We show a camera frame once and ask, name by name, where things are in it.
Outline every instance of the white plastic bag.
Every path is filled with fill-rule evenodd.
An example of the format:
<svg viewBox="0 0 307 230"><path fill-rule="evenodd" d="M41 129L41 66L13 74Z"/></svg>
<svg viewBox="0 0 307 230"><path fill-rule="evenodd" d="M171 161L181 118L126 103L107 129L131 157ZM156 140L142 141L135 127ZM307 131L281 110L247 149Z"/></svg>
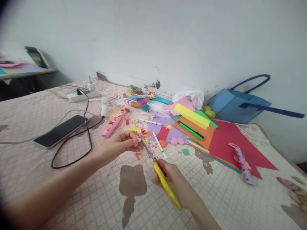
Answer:
<svg viewBox="0 0 307 230"><path fill-rule="evenodd" d="M196 91L188 90L188 91L176 93L173 96L173 103L179 101L180 99L182 99L184 97L192 100L193 107L196 110L201 110L201 107L202 107L202 105L204 103L204 98L205 98L205 94L204 94L203 91L200 91L200 90L196 90Z"/></svg>

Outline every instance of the bag handle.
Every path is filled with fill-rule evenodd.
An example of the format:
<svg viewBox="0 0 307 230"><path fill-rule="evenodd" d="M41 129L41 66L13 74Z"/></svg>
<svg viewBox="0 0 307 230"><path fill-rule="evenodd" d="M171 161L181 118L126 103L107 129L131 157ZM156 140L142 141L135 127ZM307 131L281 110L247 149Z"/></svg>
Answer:
<svg viewBox="0 0 307 230"><path fill-rule="evenodd" d="M271 108L271 107L256 105L256 104L251 104L251 103L243 103L239 107L245 109L248 106L258 108L259 110L267 110L270 112L279 113L279 114L286 115L289 117L303 118L305 116L304 114L301 114L301 113L295 113L295 112L291 112L287 110L281 110L281 109L276 109L276 108Z"/></svg>
<svg viewBox="0 0 307 230"><path fill-rule="evenodd" d="M246 82L248 82L248 81L250 81L250 80L253 80L253 79L255 79L255 78L259 78L259 77L266 77L267 79L265 79L265 80L264 80L263 82L261 82L259 85L255 86L254 88L249 89L248 91L246 91L246 92L244 92L244 93L246 93L246 94L250 93L252 90L257 89L258 87L260 87L260 86L262 86L263 84L267 83L267 82L271 79L271 76L270 76L270 75L268 75L268 74L261 74L261 75L258 75L258 76L254 76L254 77L248 78L248 79L246 79L245 81L242 81L241 83L239 83L239 84L236 85L235 87L232 87L230 90L234 90L234 88L236 88L236 87L238 87L238 86L240 86L240 85L242 85L242 84L244 84L244 83L246 83Z"/></svg>

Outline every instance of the hand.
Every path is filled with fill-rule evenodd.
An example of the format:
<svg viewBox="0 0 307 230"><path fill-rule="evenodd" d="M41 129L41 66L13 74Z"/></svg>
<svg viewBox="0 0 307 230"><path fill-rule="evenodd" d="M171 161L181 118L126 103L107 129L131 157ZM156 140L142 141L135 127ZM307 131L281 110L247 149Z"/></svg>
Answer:
<svg viewBox="0 0 307 230"><path fill-rule="evenodd" d="M126 151L139 152L143 149L143 143L139 142L136 147L134 145L138 142L138 137L133 131L124 131L115 133L102 147L97 150L95 160L98 162L98 167L101 168L111 161L115 160L121 153Z"/></svg>
<svg viewBox="0 0 307 230"><path fill-rule="evenodd" d="M179 171L177 165L170 164L163 159L159 159L158 162L166 173L166 182L183 208L192 212L199 202L203 203L199 195ZM156 172L151 176L151 181L163 188Z"/></svg>

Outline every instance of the blue tote bag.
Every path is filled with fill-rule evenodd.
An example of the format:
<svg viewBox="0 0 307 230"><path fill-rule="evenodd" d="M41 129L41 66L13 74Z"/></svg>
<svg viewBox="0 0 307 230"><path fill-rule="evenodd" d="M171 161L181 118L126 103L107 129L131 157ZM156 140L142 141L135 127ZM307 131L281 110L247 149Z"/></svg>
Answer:
<svg viewBox="0 0 307 230"><path fill-rule="evenodd" d="M266 79L252 89L244 93L234 90L236 87L259 77L266 77ZM264 110L290 117L303 118L305 116L304 114L271 108L269 106L272 103L249 94L252 90L268 82L270 78L270 75L262 74L249 78L231 89L223 89L209 104L216 113L216 118L234 123L247 124Z"/></svg>

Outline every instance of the power strip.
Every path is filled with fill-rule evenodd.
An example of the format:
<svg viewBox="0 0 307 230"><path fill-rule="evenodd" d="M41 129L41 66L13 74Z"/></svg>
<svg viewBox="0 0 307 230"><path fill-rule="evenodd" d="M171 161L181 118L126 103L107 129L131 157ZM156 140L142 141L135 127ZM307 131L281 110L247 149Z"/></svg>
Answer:
<svg viewBox="0 0 307 230"><path fill-rule="evenodd" d="M96 96L100 96L101 94L98 91L94 91L94 92L90 92L86 94L89 98L91 97L96 97ZM82 101L87 99L87 96L85 96L84 94L82 95L77 95L77 93L74 94L67 94L68 99L70 100L70 102L77 102L77 101Z"/></svg>

